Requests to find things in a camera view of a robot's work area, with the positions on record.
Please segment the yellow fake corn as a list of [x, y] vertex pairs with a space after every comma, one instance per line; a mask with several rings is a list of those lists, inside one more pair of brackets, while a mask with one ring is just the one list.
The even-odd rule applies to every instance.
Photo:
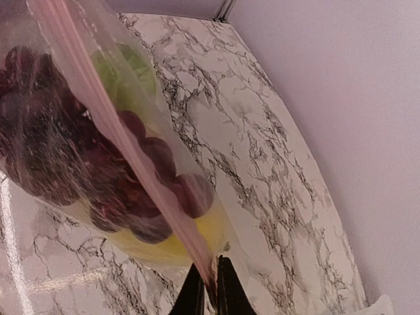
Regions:
[[[214, 254], [224, 251], [232, 232], [232, 225], [220, 201], [215, 201], [209, 212], [194, 222]], [[187, 250], [175, 235], [154, 245], [138, 240], [126, 228], [104, 235], [122, 252], [145, 264], [186, 266], [191, 262]]]

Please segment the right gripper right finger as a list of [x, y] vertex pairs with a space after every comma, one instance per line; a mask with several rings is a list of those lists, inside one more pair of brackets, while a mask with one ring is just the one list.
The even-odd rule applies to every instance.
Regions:
[[220, 256], [217, 270], [217, 314], [256, 315], [241, 285], [232, 261]]

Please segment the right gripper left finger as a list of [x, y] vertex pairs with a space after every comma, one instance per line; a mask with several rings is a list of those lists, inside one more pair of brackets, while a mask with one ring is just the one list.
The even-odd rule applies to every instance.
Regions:
[[171, 309], [171, 315], [204, 315], [204, 290], [200, 273], [192, 264]]

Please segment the purple fake grapes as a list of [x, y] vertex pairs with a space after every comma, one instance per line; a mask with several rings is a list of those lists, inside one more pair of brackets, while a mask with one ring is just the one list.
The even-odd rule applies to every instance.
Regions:
[[[132, 94], [106, 53], [93, 53], [121, 124], [152, 161], [160, 183], [174, 193], [180, 210], [208, 241], [216, 242], [221, 228], [211, 184], [150, 113], [156, 82], [146, 59], [129, 45], [117, 47], [146, 96]], [[17, 45], [1, 62], [1, 159], [10, 179], [56, 206], [85, 201], [90, 223], [101, 231], [130, 232], [152, 245], [170, 238], [173, 229], [161, 210], [121, 150], [98, 130], [52, 56]]]

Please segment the clear zip top bag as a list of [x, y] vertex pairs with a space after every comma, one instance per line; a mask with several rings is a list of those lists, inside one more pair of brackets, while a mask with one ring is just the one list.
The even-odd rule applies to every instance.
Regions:
[[[224, 251], [214, 254], [195, 222], [176, 205], [177, 198], [174, 193], [157, 179], [152, 171], [152, 161], [141, 152], [134, 136], [121, 124], [116, 107], [110, 100], [91, 59], [91, 55], [97, 50], [110, 53], [116, 61], [122, 59], [117, 48], [118, 43], [134, 48], [153, 69], [156, 99], [149, 111], [157, 115], [159, 126], [174, 136], [192, 158], [192, 165], [205, 176], [193, 155], [171, 127], [151, 56], [143, 45], [135, 41], [130, 31], [121, 24], [117, 15], [104, 1], [1, 2], [1, 61], [2, 55], [17, 45], [49, 53], [74, 95], [89, 109], [98, 130], [121, 150], [135, 175], [173, 229], [173, 235], [187, 250], [190, 263], [198, 264], [204, 280], [211, 282], [217, 278], [216, 263], [219, 257], [223, 256], [232, 261], [240, 279], [246, 281], [249, 272], [245, 253], [239, 245], [233, 226]], [[215, 193], [215, 201], [222, 203], [212, 184], [211, 186]], [[89, 221], [89, 210], [85, 201], [61, 207], [35, 198], [96, 228]], [[223, 204], [222, 206], [227, 214], [227, 208]]]

